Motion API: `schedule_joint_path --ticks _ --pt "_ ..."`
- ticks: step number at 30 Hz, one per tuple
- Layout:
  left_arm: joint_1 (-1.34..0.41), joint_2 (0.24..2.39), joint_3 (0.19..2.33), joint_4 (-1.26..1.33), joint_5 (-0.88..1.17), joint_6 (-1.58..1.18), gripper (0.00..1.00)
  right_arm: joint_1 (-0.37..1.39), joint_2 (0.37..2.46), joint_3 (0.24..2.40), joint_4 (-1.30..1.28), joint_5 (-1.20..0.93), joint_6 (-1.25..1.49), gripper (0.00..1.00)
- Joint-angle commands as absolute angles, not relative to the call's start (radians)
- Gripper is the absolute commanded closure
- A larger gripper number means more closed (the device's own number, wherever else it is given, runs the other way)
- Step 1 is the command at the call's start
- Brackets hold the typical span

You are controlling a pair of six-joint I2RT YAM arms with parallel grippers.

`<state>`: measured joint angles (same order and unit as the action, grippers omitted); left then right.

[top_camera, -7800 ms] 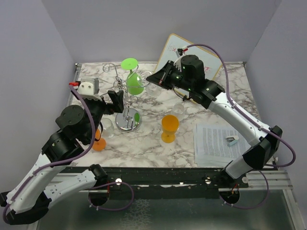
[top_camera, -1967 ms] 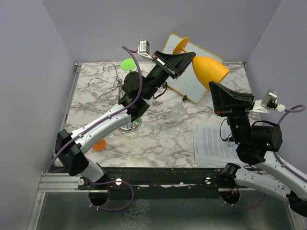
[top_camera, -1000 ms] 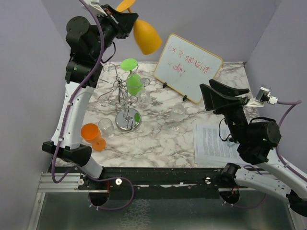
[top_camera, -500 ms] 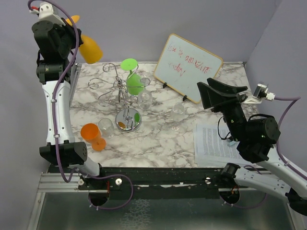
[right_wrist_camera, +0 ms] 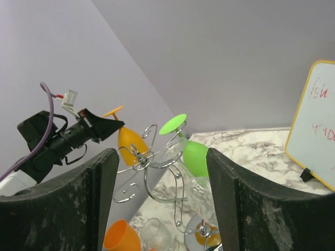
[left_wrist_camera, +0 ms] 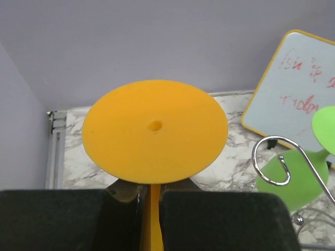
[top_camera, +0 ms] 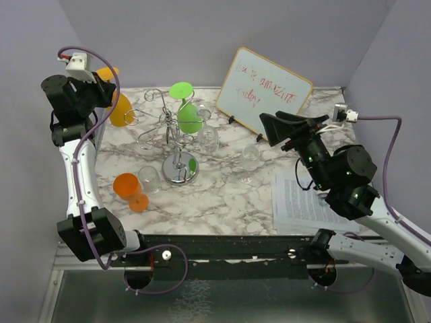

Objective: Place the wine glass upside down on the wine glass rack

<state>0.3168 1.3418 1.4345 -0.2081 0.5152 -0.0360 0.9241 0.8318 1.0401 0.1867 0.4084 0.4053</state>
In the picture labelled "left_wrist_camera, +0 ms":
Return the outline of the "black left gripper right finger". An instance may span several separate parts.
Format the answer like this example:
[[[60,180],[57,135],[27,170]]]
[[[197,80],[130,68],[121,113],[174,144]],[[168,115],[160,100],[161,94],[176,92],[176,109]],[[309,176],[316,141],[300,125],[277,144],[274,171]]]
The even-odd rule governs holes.
[[[164,250],[300,250],[289,211],[276,195],[203,191],[191,179],[161,185]]]

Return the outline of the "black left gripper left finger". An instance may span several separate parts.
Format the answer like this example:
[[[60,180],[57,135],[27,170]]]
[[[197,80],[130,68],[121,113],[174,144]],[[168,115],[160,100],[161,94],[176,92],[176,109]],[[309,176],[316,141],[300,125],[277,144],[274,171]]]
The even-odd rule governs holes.
[[[1,250],[138,250],[142,186],[1,192]]]

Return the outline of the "orange wine glass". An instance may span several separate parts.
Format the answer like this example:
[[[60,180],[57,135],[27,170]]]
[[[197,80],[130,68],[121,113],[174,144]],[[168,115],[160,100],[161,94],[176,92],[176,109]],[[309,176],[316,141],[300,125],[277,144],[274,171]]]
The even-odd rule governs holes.
[[[99,99],[82,127],[84,149],[103,171],[149,186],[142,250],[162,250],[161,185],[194,176],[220,155],[228,120],[206,92],[168,80],[139,81]]]

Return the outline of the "green wine glass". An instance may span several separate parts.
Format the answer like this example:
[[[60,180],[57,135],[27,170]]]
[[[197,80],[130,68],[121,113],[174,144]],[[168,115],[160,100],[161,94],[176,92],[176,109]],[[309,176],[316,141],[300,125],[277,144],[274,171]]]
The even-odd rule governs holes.
[[[290,211],[317,199],[322,193],[334,202],[327,188],[329,168],[327,157],[334,155],[334,106],[318,110],[312,118],[312,131],[322,146],[318,152],[303,149],[296,142],[282,136],[267,136],[252,149],[252,164],[257,172],[256,189],[280,197]],[[256,153],[259,146],[270,140],[289,143],[293,149],[284,151],[263,167],[259,167]]]

